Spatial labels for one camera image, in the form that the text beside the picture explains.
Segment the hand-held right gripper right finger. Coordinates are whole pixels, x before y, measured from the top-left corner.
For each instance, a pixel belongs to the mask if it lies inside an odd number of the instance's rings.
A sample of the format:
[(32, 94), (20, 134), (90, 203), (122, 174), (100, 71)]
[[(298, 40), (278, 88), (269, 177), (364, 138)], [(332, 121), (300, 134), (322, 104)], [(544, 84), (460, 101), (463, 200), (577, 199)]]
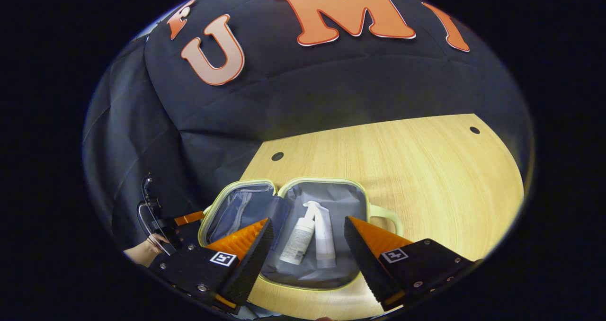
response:
[(433, 239), (409, 241), (352, 216), (345, 218), (344, 236), (385, 312), (428, 300), (479, 265)]

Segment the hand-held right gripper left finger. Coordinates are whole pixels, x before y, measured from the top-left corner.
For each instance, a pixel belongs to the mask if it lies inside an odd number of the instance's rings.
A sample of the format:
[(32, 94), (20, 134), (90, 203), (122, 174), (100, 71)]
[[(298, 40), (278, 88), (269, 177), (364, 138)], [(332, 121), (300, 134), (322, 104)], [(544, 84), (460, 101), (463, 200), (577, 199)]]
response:
[(274, 242), (270, 217), (206, 246), (149, 266), (163, 284), (208, 308), (236, 314), (247, 303)]

